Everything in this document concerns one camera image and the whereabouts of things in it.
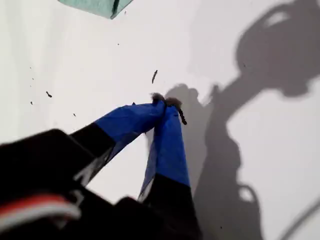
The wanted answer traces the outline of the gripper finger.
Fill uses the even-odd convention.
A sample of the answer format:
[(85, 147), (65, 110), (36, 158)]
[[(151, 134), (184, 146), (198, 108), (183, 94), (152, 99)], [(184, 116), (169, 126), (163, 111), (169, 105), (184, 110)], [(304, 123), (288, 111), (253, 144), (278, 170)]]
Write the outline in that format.
[(70, 136), (93, 156), (73, 179), (86, 186), (120, 151), (148, 132), (164, 116), (165, 98), (154, 93), (151, 103), (124, 105), (100, 117)]
[(138, 200), (158, 219), (164, 240), (200, 240), (189, 180), (182, 124), (186, 124), (182, 103), (165, 99), (163, 117), (153, 129), (145, 178)]

